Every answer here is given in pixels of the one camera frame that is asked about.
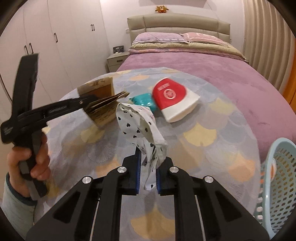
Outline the grey left sleeve forearm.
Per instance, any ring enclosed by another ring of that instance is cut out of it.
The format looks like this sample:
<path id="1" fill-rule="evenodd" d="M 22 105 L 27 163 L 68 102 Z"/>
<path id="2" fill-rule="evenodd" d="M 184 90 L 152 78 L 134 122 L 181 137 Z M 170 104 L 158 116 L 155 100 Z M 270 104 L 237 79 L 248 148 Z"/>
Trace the grey left sleeve forearm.
<path id="1" fill-rule="evenodd" d="M 34 212 L 37 201 L 30 197 L 23 197 L 10 184 L 10 175 L 6 174 L 4 194 L 1 208 L 17 233 L 26 238 L 28 231 L 34 225 Z"/>

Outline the person's left hand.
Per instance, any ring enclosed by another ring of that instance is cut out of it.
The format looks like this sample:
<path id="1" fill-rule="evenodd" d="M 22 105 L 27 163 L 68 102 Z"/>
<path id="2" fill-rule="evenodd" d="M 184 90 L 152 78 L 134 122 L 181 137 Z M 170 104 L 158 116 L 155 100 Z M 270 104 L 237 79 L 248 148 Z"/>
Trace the person's left hand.
<path id="1" fill-rule="evenodd" d="M 26 161 L 31 155 L 29 148 L 14 146 L 7 156 L 10 184 L 16 192 L 25 198 L 31 196 L 29 186 L 27 185 L 28 178 L 45 181 L 49 179 L 51 174 L 47 136 L 44 133 L 41 134 L 41 145 L 38 153 L 35 155 L 36 164 L 30 170 Z"/>

